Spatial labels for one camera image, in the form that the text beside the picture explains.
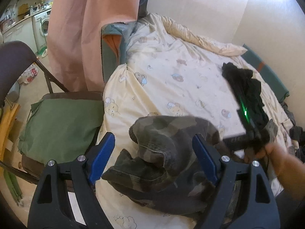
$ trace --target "chair backrest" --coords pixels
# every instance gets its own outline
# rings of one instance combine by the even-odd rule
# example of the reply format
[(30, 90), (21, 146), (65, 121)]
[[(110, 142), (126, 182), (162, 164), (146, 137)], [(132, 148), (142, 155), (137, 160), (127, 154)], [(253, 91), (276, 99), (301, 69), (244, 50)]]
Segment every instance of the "chair backrest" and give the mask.
[(35, 61), (36, 55), (21, 41), (0, 45), (0, 102), (5, 100), (13, 84)]

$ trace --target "orange fabric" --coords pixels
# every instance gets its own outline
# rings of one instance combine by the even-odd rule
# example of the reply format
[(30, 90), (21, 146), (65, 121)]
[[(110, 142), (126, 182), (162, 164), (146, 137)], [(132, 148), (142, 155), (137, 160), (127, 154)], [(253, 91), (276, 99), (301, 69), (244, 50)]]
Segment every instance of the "orange fabric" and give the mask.
[(102, 39), (108, 44), (110, 49), (115, 53), (116, 59), (119, 62), (119, 48), (122, 37), (120, 35), (103, 35)]
[(101, 91), (101, 27), (137, 20), (138, 7), (139, 0), (54, 0), (47, 43), (55, 77), (71, 91)]
[(260, 72), (264, 66), (265, 66), (265, 63), (264, 62), (260, 62), (258, 64), (257, 71)]

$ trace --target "bed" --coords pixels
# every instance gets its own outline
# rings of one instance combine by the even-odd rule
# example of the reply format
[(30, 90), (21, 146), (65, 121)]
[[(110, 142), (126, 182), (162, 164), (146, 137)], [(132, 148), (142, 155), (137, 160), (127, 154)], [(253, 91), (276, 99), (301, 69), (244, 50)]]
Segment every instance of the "bed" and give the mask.
[[(261, 82), (264, 111), (279, 128), (276, 142), (285, 151), (292, 146), (287, 133), (292, 124), (268, 84), (240, 57), (245, 48), (194, 35), (170, 18), (149, 14), (137, 22), (127, 50), (126, 64), (116, 68), (103, 94), (105, 115), (98, 141), (107, 131), (116, 138), (106, 169), (124, 148), (136, 156), (137, 145), (128, 130), (139, 117), (192, 115), (211, 121), (223, 137), (244, 133), (238, 104), (222, 77), (224, 62), (254, 72), (253, 78)], [(271, 188), (274, 195), (283, 189), (277, 179)], [(184, 216), (141, 207), (102, 179), (96, 183), (96, 195), (116, 229), (178, 229), (196, 224)]]

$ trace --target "plastic bag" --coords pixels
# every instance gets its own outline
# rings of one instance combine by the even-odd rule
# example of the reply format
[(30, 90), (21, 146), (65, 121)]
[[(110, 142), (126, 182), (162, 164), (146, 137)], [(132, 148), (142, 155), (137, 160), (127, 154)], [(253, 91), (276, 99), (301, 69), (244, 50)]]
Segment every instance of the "plastic bag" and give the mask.
[(28, 84), (30, 83), (35, 76), (38, 74), (38, 68), (36, 65), (31, 64), (19, 77), (18, 83), (25, 83)]

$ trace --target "dark purple chair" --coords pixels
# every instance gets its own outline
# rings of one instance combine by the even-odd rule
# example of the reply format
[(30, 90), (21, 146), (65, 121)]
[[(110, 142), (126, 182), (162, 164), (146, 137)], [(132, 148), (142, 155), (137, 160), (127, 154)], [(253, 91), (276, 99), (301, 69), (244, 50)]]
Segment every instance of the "dark purple chair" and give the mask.
[[(67, 98), (67, 99), (87, 99), (87, 100), (102, 100), (101, 92), (95, 91), (81, 91), (69, 92), (69, 90), (59, 82), (37, 59), (36, 55), (28, 45), (21, 41), (6, 42), (0, 45), (0, 104), (3, 104), (6, 95), (18, 80), (21, 74), (31, 65), (35, 63), (45, 74), (45, 80), (49, 89), (49, 94), (44, 95), (43, 99)], [(64, 92), (53, 93), (51, 82), (55, 83)], [(95, 145), (99, 128), (92, 140), (90, 146)], [(22, 155), (21, 161), (23, 169), (27, 172), (13, 168), (6, 163), (0, 161), (0, 167), (12, 172), (16, 176), (30, 182), (37, 184), (39, 176), (44, 169), (44, 165), (25, 155)], [(73, 190), (72, 183), (67, 183), (68, 189)]]

